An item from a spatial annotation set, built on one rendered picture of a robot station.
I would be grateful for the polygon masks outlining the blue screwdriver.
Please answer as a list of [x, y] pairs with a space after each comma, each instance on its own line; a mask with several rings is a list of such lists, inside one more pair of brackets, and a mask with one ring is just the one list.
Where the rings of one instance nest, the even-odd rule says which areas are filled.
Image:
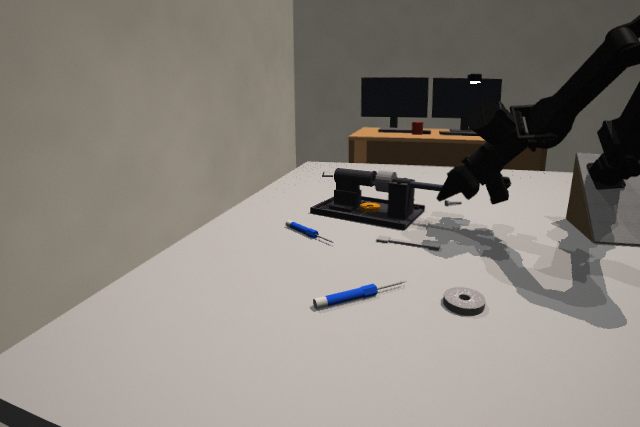
[[398, 284], [402, 284], [402, 282], [397, 282], [394, 284], [390, 284], [390, 285], [386, 285], [378, 288], [376, 285], [370, 284], [370, 285], [362, 286], [357, 289], [344, 291], [344, 292], [340, 292], [332, 295], [327, 295], [319, 298], [314, 298], [313, 305], [315, 309], [320, 309], [320, 308], [324, 308], [324, 307], [328, 307], [328, 306], [332, 306], [332, 305], [336, 305], [336, 304], [340, 304], [340, 303], [344, 303], [344, 302], [348, 302], [348, 301], [352, 301], [360, 298], [367, 298], [367, 297], [377, 295], [378, 293], [377, 290], [379, 289], [391, 287]]
[[293, 221], [287, 220], [286, 221], [286, 226], [290, 227], [290, 228], [292, 228], [292, 229], [294, 229], [296, 231], [299, 231], [299, 232], [301, 232], [303, 234], [306, 234], [307, 236], [309, 236], [309, 237], [311, 237], [313, 239], [315, 239], [317, 237], [320, 237], [320, 238], [324, 239], [324, 237], [318, 235], [319, 233], [316, 230], [311, 229], [311, 228], [307, 228], [307, 227], [302, 226], [302, 225], [300, 225], [298, 223], [295, 223]]

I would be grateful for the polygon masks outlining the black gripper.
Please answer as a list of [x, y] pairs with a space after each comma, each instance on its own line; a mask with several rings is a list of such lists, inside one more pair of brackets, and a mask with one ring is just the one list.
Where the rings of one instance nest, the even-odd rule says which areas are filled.
[[468, 200], [471, 199], [478, 193], [478, 181], [482, 177], [496, 169], [500, 171], [508, 163], [487, 142], [464, 160], [461, 161], [464, 165], [457, 165], [447, 173], [448, 177], [437, 196], [438, 201], [458, 193], [462, 193]]

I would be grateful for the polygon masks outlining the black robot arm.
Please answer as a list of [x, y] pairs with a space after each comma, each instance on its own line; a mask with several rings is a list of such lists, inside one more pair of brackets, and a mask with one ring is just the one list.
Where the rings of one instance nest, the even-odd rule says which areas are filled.
[[[640, 64], [639, 38], [640, 15], [610, 30], [599, 48], [553, 96], [534, 105], [510, 106], [510, 111], [501, 102], [480, 102], [469, 112], [467, 125], [506, 162], [526, 148], [536, 151], [558, 145], [594, 98], [627, 67]], [[640, 81], [621, 116], [603, 121], [597, 134], [604, 153], [587, 164], [594, 185], [598, 190], [624, 188], [624, 180], [640, 175]], [[509, 198], [511, 181], [500, 171], [479, 180], [486, 185], [492, 205]]]

